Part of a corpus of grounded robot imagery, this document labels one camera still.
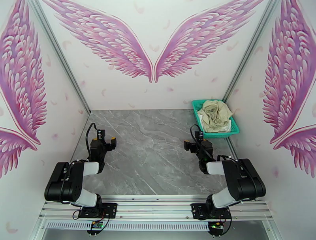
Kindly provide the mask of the beige elastic-waist shorts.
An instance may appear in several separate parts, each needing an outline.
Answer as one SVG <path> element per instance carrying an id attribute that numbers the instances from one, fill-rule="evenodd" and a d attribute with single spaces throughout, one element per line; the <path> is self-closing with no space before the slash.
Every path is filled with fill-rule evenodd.
<path id="1" fill-rule="evenodd" d="M 206 133 L 227 133 L 231 131 L 233 113 L 228 106 L 219 100 L 206 100 L 197 111 L 199 122 Z"/>

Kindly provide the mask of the green plastic basket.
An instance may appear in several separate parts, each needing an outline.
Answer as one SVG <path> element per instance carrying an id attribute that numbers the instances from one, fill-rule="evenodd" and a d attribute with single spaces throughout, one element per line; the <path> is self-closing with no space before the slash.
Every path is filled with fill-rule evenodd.
<path id="1" fill-rule="evenodd" d="M 204 132 L 203 128 L 199 122 L 199 117 L 198 117 L 197 111 L 199 111 L 202 108 L 202 104 L 205 101 L 206 101 L 205 99 L 192 101 L 193 113 L 194 113 L 194 116 L 196 118 L 197 126 L 203 132 L 204 138 L 206 138 L 206 139 L 228 138 L 228 137 L 230 137 L 232 135 L 236 135 L 240 132 L 239 127 L 237 126 L 233 116 L 230 118 L 230 120 L 231 120 L 231 131 L 230 132 L 227 132 L 227 133 L 206 133 L 206 132 Z"/>

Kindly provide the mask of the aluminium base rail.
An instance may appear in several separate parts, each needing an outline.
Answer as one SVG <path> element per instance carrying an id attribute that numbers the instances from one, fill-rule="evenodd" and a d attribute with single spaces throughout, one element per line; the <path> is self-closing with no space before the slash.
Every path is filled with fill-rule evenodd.
<path id="1" fill-rule="evenodd" d="M 116 221 L 192 221 L 192 203 L 204 203 L 206 195 L 102 195 L 105 203 L 116 203 Z M 250 201 L 230 207 L 232 219 L 272 220 L 265 201 Z"/>

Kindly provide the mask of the aluminium frame post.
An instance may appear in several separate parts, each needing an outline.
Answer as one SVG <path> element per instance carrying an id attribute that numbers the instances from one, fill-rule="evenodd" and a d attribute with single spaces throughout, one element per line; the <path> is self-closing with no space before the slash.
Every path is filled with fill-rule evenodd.
<path id="1" fill-rule="evenodd" d="M 90 114 L 91 109 L 76 81 L 76 78 L 74 76 L 73 71 L 71 70 L 71 67 L 69 63 L 67 62 L 67 59 L 62 51 L 61 45 L 58 43 L 57 38 L 53 32 L 53 29 L 51 28 L 49 21 L 43 11 L 43 8 L 40 5 L 39 0 L 27 0 L 27 2 L 30 4 L 32 10 L 34 11 L 41 27 L 43 28 L 43 31 L 52 47 L 54 50 L 59 63 L 61 64 L 61 67 L 63 71 L 65 72 L 69 82 L 71 83 L 73 89 L 75 90 L 77 96 L 79 97 L 82 105 L 84 106 L 85 111 Z"/>
<path id="2" fill-rule="evenodd" d="M 261 34 L 269 20 L 269 18 L 271 17 L 272 12 L 274 11 L 274 8 L 276 6 L 276 4 L 278 3 L 278 0 L 268 0 L 267 5 L 263 11 L 263 14 L 261 15 L 261 18 L 259 20 L 258 25 L 256 26 L 256 29 L 249 41 L 249 44 L 247 45 L 247 48 L 241 58 L 240 63 L 238 64 L 238 67 L 236 68 L 236 71 L 233 75 L 233 78 L 222 98 L 222 100 L 226 103 L 229 99 L 229 97 L 232 95 L 233 90 L 236 86 L 236 84 L 238 83 L 238 80 L 240 78 L 240 76 L 242 75 L 243 70 L 245 69 L 245 67 L 247 66 L 248 61 L 250 60 L 251 55 L 254 52 L 255 46 L 258 42 L 258 40 L 261 37 Z"/>

